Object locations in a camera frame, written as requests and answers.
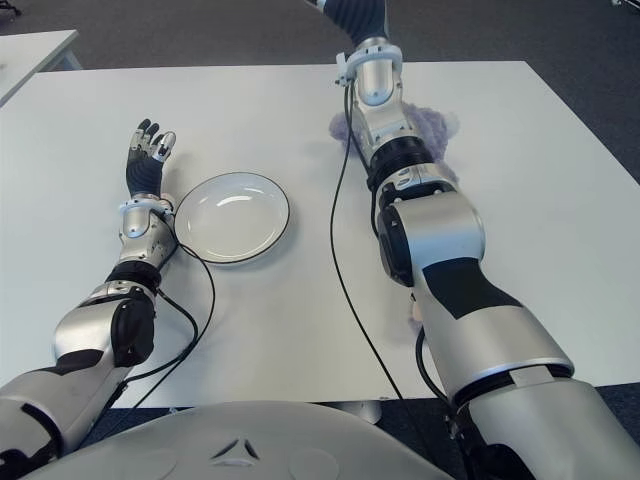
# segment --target table leg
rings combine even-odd
[[[83,69],[82,65],[80,64],[80,62],[78,61],[78,59],[76,58],[76,56],[73,54],[71,50],[66,51],[66,53],[62,57],[62,60],[60,61],[60,66],[62,66],[64,70],[82,70]]]
[[[350,413],[356,417],[375,425],[382,418],[382,407],[379,400],[363,400],[360,402],[331,402],[325,404],[332,408],[337,408],[343,412]]]

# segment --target white plate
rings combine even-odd
[[[195,187],[176,212],[180,243],[203,260],[236,263],[267,250],[289,222],[282,189],[255,173],[227,173]]]

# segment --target silver robot arm segment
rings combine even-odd
[[[175,134],[134,133],[127,161],[131,200],[113,271],[55,331],[56,364],[0,388],[0,478],[17,478],[73,451],[118,385],[153,350],[160,269],[176,247],[172,206],[160,199],[162,164]]]
[[[451,430],[498,478],[635,478],[640,449],[525,306],[485,278],[478,213],[436,165],[402,110],[402,56],[384,0],[311,3],[352,38],[336,83],[354,112],[375,194],[385,271],[410,287],[445,393]]]

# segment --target black cable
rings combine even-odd
[[[216,304],[216,288],[215,288],[215,284],[213,282],[213,276],[211,275],[211,271],[209,270],[209,267],[207,266],[206,262],[200,258],[200,256],[194,252],[190,247],[188,247],[187,245],[184,245],[182,243],[179,243],[179,246],[185,251],[187,252],[189,255],[191,255],[192,257],[195,257],[200,264],[202,265],[202,267],[205,269],[205,272],[207,273],[207,277],[209,278],[209,284],[211,285],[211,308],[209,309],[209,316],[207,318],[207,322],[205,323],[202,332],[200,332],[199,335],[197,335],[197,338],[195,339],[195,341],[193,341],[192,343],[189,344],[189,346],[187,347],[187,349],[185,349],[178,358],[178,360],[176,360],[176,362],[173,364],[173,366],[171,367],[171,369],[169,369],[169,371],[167,373],[165,373],[162,378],[160,378],[160,380],[158,380],[153,387],[151,387],[147,393],[144,394],[144,396],[138,400],[135,405],[133,407],[131,407],[129,410],[127,410],[127,412],[120,418],[120,420],[118,420],[108,431],[106,434],[104,434],[101,438],[104,439],[108,436],[110,436],[111,434],[113,434],[115,432],[115,430],[134,412],[134,410],[136,408],[138,408],[147,398],[149,398],[149,396],[162,384],[162,382],[165,381],[165,379],[171,375],[171,373],[173,373],[173,371],[178,368],[182,362],[185,361],[185,359],[188,357],[188,355],[196,348],[196,346],[198,345],[198,343],[200,342],[200,340],[202,339],[202,337],[204,336],[204,334],[207,332],[209,326],[211,325],[211,319],[213,318],[213,310],[215,308],[215,304]],[[174,308],[176,308],[180,313],[188,313],[184,308],[182,308],[180,305],[178,305],[176,302],[171,303],[171,306],[173,306]],[[172,362],[167,362],[167,365],[164,368],[167,368],[169,365],[171,365],[173,363]]]
[[[122,382],[122,383],[124,383],[126,385],[128,385],[131,382],[135,382],[136,380],[142,380],[143,378],[150,377],[151,375],[155,375],[156,373],[161,372],[161,371],[169,368],[174,363],[180,361],[181,358],[186,357],[187,355],[189,355],[191,353],[191,350],[193,350],[195,348],[195,346],[196,346],[196,342],[198,340],[198,324],[196,323],[196,321],[193,318],[193,316],[189,312],[187,312],[184,308],[182,308],[182,306],[180,306],[178,303],[176,303],[174,300],[172,300],[171,297],[169,297],[161,289],[158,289],[158,295],[165,302],[167,302],[169,305],[171,305],[174,309],[176,309],[178,312],[180,312],[187,320],[189,320],[189,323],[191,323],[191,327],[193,328],[193,338],[191,339],[191,342],[189,342],[189,344],[177,356],[173,357],[168,362],[163,363],[159,367],[154,368],[153,370],[149,370],[148,372],[141,373],[139,375],[134,375],[133,377],[128,377],[126,380],[124,380]]]
[[[353,92],[351,92],[351,96],[349,96],[349,90],[353,90],[353,82],[351,82],[349,84],[349,86],[347,88],[345,88],[345,92],[344,92],[345,117],[347,119],[347,125],[349,125],[349,130],[351,131],[350,124],[351,124],[351,120],[352,120],[352,115],[350,114],[350,109],[353,109]],[[411,410],[409,409],[409,406],[407,405],[406,400],[404,399],[404,396],[400,392],[400,389],[396,385],[396,382],[393,380],[393,377],[391,376],[391,373],[389,372],[389,369],[387,368],[386,364],[382,360],[382,357],[378,353],[378,350],[376,349],[375,345],[371,341],[371,338],[369,337],[369,334],[367,333],[367,330],[364,328],[364,325],[362,324],[362,321],[360,320],[360,317],[358,316],[358,313],[356,312],[356,309],[353,306],[353,303],[351,302],[351,297],[349,296],[349,292],[347,292],[347,287],[344,284],[344,280],[342,278],[342,272],[340,271],[340,266],[338,265],[338,259],[336,257],[336,249],[335,249],[335,242],[334,242],[334,235],[333,235],[333,230],[334,230],[334,226],[333,225],[334,225],[334,219],[335,219],[335,214],[336,214],[336,205],[338,203],[338,196],[340,194],[340,187],[342,186],[342,180],[344,179],[344,172],[345,172],[345,170],[347,168],[347,160],[349,159],[350,146],[351,146],[351,135],[349,135],[349,137],[347,137],[347,146],[346,146],[346,152],[345,152],[345,156],[344,156],[344,161],[342,162],[342,169],[340,170],[340,176],[338,178],[338,185],[336,186],[336,192],[335,192],[335,194],[333,196],[333,203],[331,205],[331,217],[330,217],[330,220],[329,220],[329,240],[330,240],[330,244],[331,244],[331,257],[333,258],[333,265],[334,265],[334,267],[336,269],[336,274],[338,275],[338,280],[340,281],[340,286],[342,287],[342,293],[344,294],[345,299],[347,300],[347,303],[349,304],[349,308],[351,309],[351,313],[353,314],[353,317],[356,320],[356,323],[358,324],[358,327],[360,328],[360,331],[362,332],[362,335],[364,336],[365,340],[369,344],[369,348],[371,349],[371,351],[373,352],[374,356],[376,357],[376,360],[378,361],[378,364],[380,365],[380,368],[382,368],[382,371],[384,372],[385,376],[387,377],[387,380],[391,384],[391,387],[393,388],[396,396],[398,397],[398,399],[400,400],[400,403],[404,407],[404,409],[405,409],[405,411],[407,413],[407,416],[409,418],[409,422],[411,423],[411,425],[415,429],[416,433],[418,434],[418,438],[420,440],[420,443],[422,444],[422,447],[424,448],[425,457],[428,458],[428,460],[430,460],[431,463],[433,463],[434,465],[438,466],[437,462],[435,461],[434,455],[431,452],[431,449],[428,447],[427,442],[426,442],[426,440],[424,438],[424,435],[422,434],[422,431],[420,430],[420,427],[418,426],[418,423],[416,422],[413,414],[411,413]]]
[[[373,234],[378,238],[378,227],[376,226],[376,191],[371,192],[371,230]]]
[[[345,95],[345,98],[344,98],[344,114],[347,120],[347,130],[349,133],[349,142],[347,142],[347,152],[349,151],[349,147],[348,147],[349,143],[351,143],[354,147],[356,147],[356,151],[358,152],[358,157],[360,157],[360,163],[362,163],[362,166],[364,167],[364,171],[367,172],[367,175],[369,175],[371,173],[371,168],[369,167],[369,165],[367,165],[367,160],[364,158],[364,154],[360,149],[360,144],[358,143],[358,140],[356,139],[356,135],[353,132],[354,90],[355,88],[353,87],[353,82],[352,82],[347,87],[347,91],[349,92],[349,97],[350,97],[348,101],[349,101],[349,105],[351,105],[351,109],[349,109],[347,105],[347,96]]]
[[[349,102],[351,105],[351,111],[349,111],[348,105],[347,105],[347,98],[345,96],[344,99],[344,112],[345,112],[345,118],[347,119],[347,130],[349,133],[349,136],[347,138],[348,142],[347,142],[347,151],[349,150],[349,145],[353,145],[356,148],[356,151],[358,152],[358,157],[360,157],[360,163],[362,163],[362,166],[364,167],[365,172],[367,172],[367,175],[371,174],[371,167],[369,167],[369,165],[367,165],[367,160],[364,157],[364,154],[362,153],[362,150],[360,149],[360,144],[358,143],[358,139],[356,138],[355,133],[353,132],[353,102],[354,102],[354,90],[355,88],[353,87],[353,83],[350,84],[349,87],[347,87],[347,90],[350,90],[350,95],[349,95]],[[373,230],[373,234],[376,236],[376,238],[378,237],[378,227],[376,227],[376,192],[375,190],[371,192],[371,230]]]
[[[416,340],[416,363],[418,364],[418,371],[420,372],[420,376],[424,380],[424,383],[426,383],[427,387],[429,387],[429,390],[431,390],[431,392],[433,392],[436,397],[444,402],[444,404],[447,406],[447,409],[451,410],[449,399],[447,399],[447,396],[442,393],[438,386],[433,382],[433,380],[429,376],[429,372],[427,372],[427,368],[424,366],[424,358],[422,357],[422,345],[424,344],[424,338],[424,327],[422,327],[420,329],[420,333],[418,333],[418,338]]]

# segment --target robot finger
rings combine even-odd
[[[142,137],[144,136],[145,130],[149,128],[149,125],[151,125],[151,120],[148,118],[140,122],[140,125],[138,125],[138,128],[136,128],[136,131],[133,132],[133,136],[131,137],[131,150],[138,150],[140,148]]]
[[[149,153],[151,139],[156,133],[158,133],[158,130],[160,130],[160,125],[158,125],[157,123],[154,123],[145,130],[144,135],[142,136],[142,142],[140,143],[140,145],[142,146],[142,150]]]
[[[160,140],[154,141],[151,157],[153,159],[164,162],[169,155],[171,155],[171,149],[176,143],[176,134],[173,132],[167,132],[164,135],[160,135]]]

